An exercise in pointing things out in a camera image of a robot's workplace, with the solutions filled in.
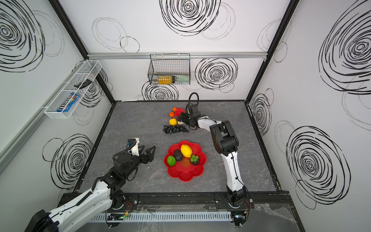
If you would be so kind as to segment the green lime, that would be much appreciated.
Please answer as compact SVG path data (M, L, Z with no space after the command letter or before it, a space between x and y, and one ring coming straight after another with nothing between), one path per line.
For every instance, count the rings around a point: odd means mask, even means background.
M167 164L170 166L170 167L173 167L176 165L176 159L174 156L168 156L167 157Z

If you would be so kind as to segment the large yellow lemon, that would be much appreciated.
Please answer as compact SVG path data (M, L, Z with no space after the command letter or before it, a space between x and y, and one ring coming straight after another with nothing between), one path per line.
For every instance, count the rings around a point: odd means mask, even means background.
M181 145L181 153L184 157L190 158L193 152L189 145Z

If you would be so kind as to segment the dark wrinkled avocado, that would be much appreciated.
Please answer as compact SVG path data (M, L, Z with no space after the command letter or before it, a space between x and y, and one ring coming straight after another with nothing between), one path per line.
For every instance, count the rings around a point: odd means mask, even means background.
M175 158L175 160L176 160L177 162L182 161L183 158L184 158L182 152L181 152L180 150L178 150L178 149L174 151L173 157Z

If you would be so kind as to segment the red flower shaped bowl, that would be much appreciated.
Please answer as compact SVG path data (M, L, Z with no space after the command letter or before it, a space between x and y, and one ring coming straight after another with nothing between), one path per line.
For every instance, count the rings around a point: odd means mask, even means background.
M176 162L176 165L170 167L167 164L167 157L173 156L175 150L181 150L181 145L189 145L192 149L192 154L197 155L200 158L200 163L194 166L190 163L190 158L184 157L182 161ZM204 165L206 164L207 156L203 152L202 147L197 143L191 143L187 140L183 140L178 144L171 145L168 149L168 154L164 157L163 162L167 167L168 175L172 178L178 178L182 182L189 182L194 177L199 177L204 172Z

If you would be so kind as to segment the dark purple plum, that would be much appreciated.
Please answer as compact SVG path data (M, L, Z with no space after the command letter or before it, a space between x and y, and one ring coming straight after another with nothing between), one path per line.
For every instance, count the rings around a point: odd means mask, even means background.
M191 163L192 165L194 165L194 166L199 165L199 163L200 163L200 158L199 158L199 156L197 156L197 155L192 155L192 156L190 157L190 163Z

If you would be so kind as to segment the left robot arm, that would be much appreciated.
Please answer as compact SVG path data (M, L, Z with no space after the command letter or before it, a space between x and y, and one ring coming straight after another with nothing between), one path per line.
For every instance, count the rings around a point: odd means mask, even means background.
M75 232L96 215L125 204L122 187L140 164L154 159L156 147L148 149L132 142L125 150L112 156L113 167L93 182L90 189L58 208L40 210L30 220L27 232Z

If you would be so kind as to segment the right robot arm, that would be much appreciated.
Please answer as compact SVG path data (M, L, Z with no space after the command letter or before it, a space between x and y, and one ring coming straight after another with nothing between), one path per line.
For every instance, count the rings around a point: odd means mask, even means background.
M239 208L249 199L248 189L242 181L238 165L237 135L228 120L220 121L202 115L197 104L187 104L180 120L190 127L211 133L216 151L221 155L227 174L227 197L232 208Z

